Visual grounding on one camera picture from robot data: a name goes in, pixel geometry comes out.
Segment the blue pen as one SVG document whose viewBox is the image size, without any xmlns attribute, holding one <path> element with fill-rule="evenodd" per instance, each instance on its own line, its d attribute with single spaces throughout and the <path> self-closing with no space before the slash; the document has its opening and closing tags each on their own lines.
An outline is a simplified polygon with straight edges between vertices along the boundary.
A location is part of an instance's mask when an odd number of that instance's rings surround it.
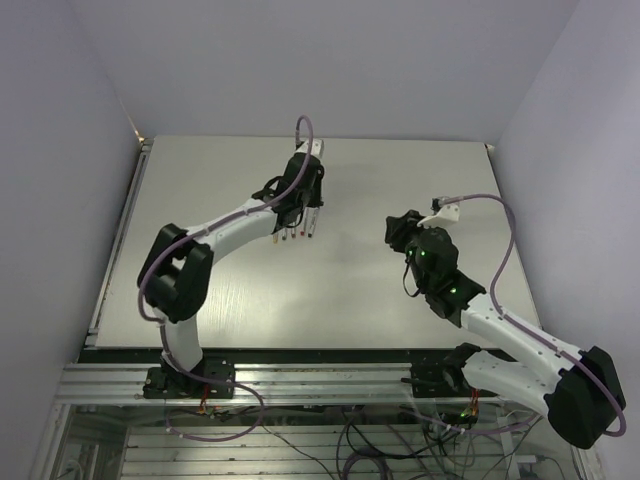
<svg viewBox="0 0 640 480">
<path fill-rule="evenodd" d="M 310 212 L 310 220 L 307 228 L 307 237 L 309 239 L 311 239 L 315 234 L 315 230 L 318 222 L 318 216 L 319 216 L 319 208 L 312 209 Z"/>
</svg>

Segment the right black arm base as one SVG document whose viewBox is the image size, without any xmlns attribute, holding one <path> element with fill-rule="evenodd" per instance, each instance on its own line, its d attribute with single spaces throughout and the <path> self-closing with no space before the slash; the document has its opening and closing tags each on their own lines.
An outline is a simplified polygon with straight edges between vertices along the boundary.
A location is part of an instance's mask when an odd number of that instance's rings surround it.
<svg viewBox="0 0 640 480">
<path fill-rule="evenodd" d="M 465 379 L 462 368 L 482 348 L 463 343 L 446 353 L 438 361 L 413 363 L 409 374 L 400 382 L 409 385 L 414 398 L 440 398 L 445 396 L 471 396 L 472 387 Z"/>
</svg>

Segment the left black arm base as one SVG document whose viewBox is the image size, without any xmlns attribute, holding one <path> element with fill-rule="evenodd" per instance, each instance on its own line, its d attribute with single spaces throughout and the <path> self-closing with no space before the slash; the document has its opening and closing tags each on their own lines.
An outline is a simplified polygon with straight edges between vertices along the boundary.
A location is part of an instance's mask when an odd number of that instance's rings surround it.
<svg viewBox="0 0 640 480">
<path fill-rule="evenodd" d="M 142 396 L 149 400 L 196 399 L 207 393 L 208 398 L 232 398 L 234 387 L 231 383 L 235 380 L 235 369 L 232 365 L 214 360 L 204 360 L 203 371 L 198 375 L 222 381 L 223 385 L 215 386 L 194 380 L 173 370 L 168 365 L 161 364 L 159 367 L 153 367 L 147 371 Z"/>
</svg>

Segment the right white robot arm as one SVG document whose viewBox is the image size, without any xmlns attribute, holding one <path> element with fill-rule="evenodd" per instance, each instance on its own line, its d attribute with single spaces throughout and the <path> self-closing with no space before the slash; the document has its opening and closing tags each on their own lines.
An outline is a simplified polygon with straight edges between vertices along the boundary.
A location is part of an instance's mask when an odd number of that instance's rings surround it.
<svg viewBox="0 0 640 480">
<path fill-rule="evenodd" d="M 385 220 L 385 243 L 404 256 L 415 295 L 432 312 L 507 354 L 501 359 L 471 343 L 443 361 L 442 387 L 459 396 L 484 390 L 545 417 L 567 443 L 582 450 L 611 435 L 626 400 L 605 350 L 571 345 L 522 321 L 458 268 L 459 251 L 440 216 L 409 210 Z"/>
</svg>

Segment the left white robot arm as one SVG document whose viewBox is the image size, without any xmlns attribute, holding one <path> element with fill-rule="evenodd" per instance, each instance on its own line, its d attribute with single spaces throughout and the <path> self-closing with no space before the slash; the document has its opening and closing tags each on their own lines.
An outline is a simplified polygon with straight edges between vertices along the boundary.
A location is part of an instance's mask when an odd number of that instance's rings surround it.
<svg viewBox="0 0 640 480">
<path fill-rule="evenodd" d="M 137 278 L 140 316 L 161 328 L 161 369 L 182 397 L 203 387 L 205 362 L 197 313 L 215 263 L 245 244 L 296 228 L 323 206 L 321 140 L 299 142 L 282 175 L 209 224 L 188 229 L 169 223 L 158 232 Z"/>
</svg>

